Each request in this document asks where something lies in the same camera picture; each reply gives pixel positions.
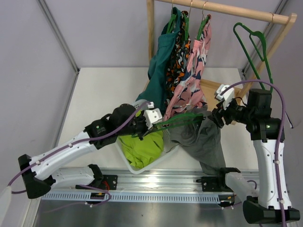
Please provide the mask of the lime green shorts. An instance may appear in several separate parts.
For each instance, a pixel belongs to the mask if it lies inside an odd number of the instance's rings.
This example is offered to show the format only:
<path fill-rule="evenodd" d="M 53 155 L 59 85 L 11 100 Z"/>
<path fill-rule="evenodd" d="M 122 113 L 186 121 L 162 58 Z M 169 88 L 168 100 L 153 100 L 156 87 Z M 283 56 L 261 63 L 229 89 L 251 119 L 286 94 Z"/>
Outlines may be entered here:
<path fill-rule="evenodd" d="M 146 135 L 143 140 L 130 135 L 118 137 L 121 150 L 130 166 L 142 169 L 158 159 L 164 150 L 163 132 Z"/>

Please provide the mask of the green hanger of grey shorts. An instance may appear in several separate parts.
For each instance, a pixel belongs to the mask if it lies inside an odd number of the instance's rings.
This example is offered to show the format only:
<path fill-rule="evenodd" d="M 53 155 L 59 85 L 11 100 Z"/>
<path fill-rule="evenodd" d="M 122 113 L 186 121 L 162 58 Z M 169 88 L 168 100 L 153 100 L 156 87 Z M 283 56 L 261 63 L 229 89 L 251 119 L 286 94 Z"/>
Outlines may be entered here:
<path fill-rule="evenodd" d="M 132 135 L 132 138 L 139 138 L 143 139 L 143 137 L 147 134 L 157 132 L 157 131 L 165 131 L 171 128 L 176 128 L 184 125 L 188 125 L 192 122 L 199 122 L 205 120 L 205 116 L 203 113 L 182 113 L 177 116 L 173 116 L 172 118 L 169 118 L 168 120 L 164 121 L 164 119 L 161 119 L 151 125 L 151 128 L 149 128 L 142 136 L 140 136 L 138 133 Z"/>

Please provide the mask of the grey shorts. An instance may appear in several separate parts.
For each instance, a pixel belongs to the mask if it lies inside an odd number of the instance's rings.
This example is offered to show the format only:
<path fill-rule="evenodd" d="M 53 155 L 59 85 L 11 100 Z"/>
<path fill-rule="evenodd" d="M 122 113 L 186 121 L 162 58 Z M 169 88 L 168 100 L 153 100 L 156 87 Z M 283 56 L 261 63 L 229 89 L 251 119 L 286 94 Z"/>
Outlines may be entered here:
<path fill-rule="evenodd" d="M 170 128 L 170 139 L 178 143 L 191 157 L 199 161 L 206 175 L 219 175 L 225 168 L 221 146 L 221 129 L 208 116 L 208 106 L 191 109 L 191 113 L 203 114 L 204 120 Z"/>

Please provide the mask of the green hanger of lime shorts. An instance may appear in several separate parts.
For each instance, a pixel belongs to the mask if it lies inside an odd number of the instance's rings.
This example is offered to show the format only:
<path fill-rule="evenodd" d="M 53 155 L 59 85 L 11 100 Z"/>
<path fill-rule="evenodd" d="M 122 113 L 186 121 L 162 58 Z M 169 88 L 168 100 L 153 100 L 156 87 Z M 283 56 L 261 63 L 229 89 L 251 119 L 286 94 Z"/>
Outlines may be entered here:
<path fill-rule="evenodd" d="M 267 58 L 267 42 L 266 42 L 264 34 L 262 32 L 260 32 L 260 31 L 252 31 L 251 29 L 249 29 L 247 26 L 245 26 L 241 22 L 237 22 L 233 26 L 233 33 L 235 34 L 237 40 L 239 41 L 239 43 L 240 43 L 240 45 L 241 45 L 241 47 L 242 47 L 242 49 L 243 49 L 243 51 L 244 51 L 244 53 L 245 53 L 245 55 L 247 57 L 247 60 L 248 60 L 250 66 L 252 68 L 252 71 L 253 71 L 254 75 L 256 76 L 256 78 L 258 80 L 261 80 L 261 78 L 259 76 L 259 73 L 257 72 L 257 68 L 256 68 L 256 66 L 253 63 L 252 58 L 248 54 L 248 51 L 247 51 L 247 49 L 246 49 L 246 47 L 245 47 L 245 45 L 244 45 L 241 37 L 239 36 L 238 32 L 236 31 L 237 27 L 243 28 L 249 34 L 250 42 L 252 43 L 252 45 L 253 45 L 253 47 L 254 47 L 254 49 L 255 49 L 255 51 L 256 51 L 259 59 L 261 60 L 261 63 L 265 64 L 269 82 L 271 84 L 273 84 L 272 73 L 271 73 L 269 61 L 268 61 L 268 58 Z M 261 44 L 261 50 L 259 50 L 258 46 L 254 42 L 253 37 L 256 37 L 256 38 L 259 39 L 260 44 Z"/>

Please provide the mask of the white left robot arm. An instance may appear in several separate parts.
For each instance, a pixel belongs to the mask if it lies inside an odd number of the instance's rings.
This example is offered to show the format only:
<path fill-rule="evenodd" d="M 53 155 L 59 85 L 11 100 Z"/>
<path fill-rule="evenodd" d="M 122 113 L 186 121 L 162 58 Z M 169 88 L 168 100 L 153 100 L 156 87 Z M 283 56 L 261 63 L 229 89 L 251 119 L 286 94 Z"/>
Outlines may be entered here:
<path fill-rule="evenodd" d="M 122 104 L 112 113 L 93 121 L 61 146 L 35 157 L 26 154 L 20 156 L 18 163 L 28 198 L 39 198 L 55 188 L 101 188 L 104 176 L 98 165 L 65 170 L 62 167 L 115 143 L 119 136 L 135 135 L 142 140 L 161 119 L 160 110 L 154 108 L 151 102 L 145 101 L 139 107 Z"/>

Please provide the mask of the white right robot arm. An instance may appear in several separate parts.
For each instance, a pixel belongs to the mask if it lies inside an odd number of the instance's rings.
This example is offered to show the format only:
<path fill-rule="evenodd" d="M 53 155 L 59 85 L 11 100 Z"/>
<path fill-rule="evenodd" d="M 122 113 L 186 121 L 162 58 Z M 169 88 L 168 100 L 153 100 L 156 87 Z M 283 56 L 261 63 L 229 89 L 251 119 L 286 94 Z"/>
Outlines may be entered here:
<path fill-rule="evenodd" d="M 234 192 L 242 202 L 249 224 L 281 224 L 300 220 L 299 210 L 289 199 L 284 175 L 284 130 L 281 120 L 271 117 L 271 92 L 252 89 L 245 106 L 236 101 L 234 89 L 221 85 L 215 92 L 218 100 L 209 120 L 219 128 L 235 121 L 246 126 L 258 160 L 259 184 L 255 189 L 234 167 L 219 170 L 217 177 L 202 177 L 208 191 Z"/>

